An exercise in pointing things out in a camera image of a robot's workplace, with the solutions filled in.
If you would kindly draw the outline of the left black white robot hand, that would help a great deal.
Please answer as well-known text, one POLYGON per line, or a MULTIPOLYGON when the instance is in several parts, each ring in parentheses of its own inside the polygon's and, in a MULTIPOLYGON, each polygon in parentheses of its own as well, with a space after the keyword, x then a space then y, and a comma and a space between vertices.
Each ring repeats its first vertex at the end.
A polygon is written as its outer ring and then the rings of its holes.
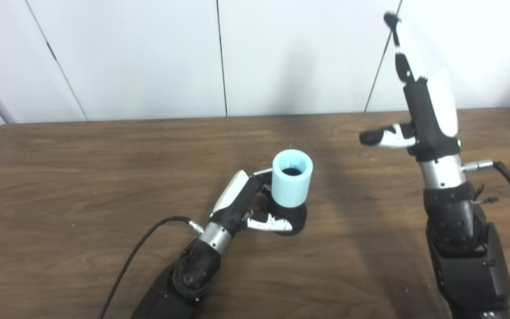
POLYGON ((245 228, 271 231, 284 236, 299 233, 305 226, 306 206, 284 207, 271 193, 273 170, 266 169, 247 175, 239 170, 218 198, 209 225, 218 226, 220 234, 234 238, 245 228), (267 206, 257 211, 249 209, 258 194, 267 198, 267 206))

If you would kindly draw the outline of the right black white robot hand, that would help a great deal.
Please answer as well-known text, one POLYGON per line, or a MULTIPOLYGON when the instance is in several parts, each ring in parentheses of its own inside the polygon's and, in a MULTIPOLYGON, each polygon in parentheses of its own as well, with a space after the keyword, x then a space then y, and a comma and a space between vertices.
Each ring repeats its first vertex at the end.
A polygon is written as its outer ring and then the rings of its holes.
POLYGON ((392 12, 384 14, 395 47, 395 70, 403 83, 410 121, 363 131, 363 145, 407 148, 418 162, 434 161, 460 152, 459 121, 447 71, 428 76, 416 41, 407 25, 392 12))

